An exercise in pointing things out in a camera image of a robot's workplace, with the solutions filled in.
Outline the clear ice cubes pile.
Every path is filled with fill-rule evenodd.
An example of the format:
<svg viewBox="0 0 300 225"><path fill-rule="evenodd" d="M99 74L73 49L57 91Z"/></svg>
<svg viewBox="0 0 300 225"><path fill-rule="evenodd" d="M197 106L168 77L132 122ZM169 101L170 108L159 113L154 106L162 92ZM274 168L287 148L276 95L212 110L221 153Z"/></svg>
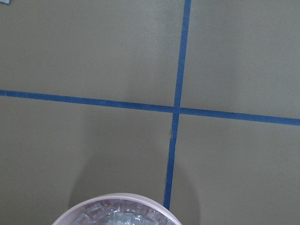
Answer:
<svg viewBox="0 0 300 225"><path fill-rule="evenodd" d="M111 199L84 206L73 225L172 225L159 211L130 200Z"/></svg>

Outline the pink bowl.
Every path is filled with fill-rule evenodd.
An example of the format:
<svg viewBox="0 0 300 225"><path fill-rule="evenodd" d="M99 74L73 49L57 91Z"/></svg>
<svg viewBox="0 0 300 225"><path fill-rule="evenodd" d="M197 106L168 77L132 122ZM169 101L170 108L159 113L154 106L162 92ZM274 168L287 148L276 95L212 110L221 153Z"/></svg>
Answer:
<svg viewBox="0 0 300 225"><path fill-rule="evenodd" d="M133 202L142 203L162 213L164 216L166 216L168 219L170 219L173 222L173 225L181 224L181 222L169 210L167 210L164 206L162 206L158 202L149 199L147 197L144 197L142 195L130 194L130 193L107 194L107 195L102 195L96 198L86 200L67 210L54 222L54 224L72 225L71 223L81 214L81 210L84 206L87 206L88 204L96 201L111 200L111 199L130 200Z"/></svg>

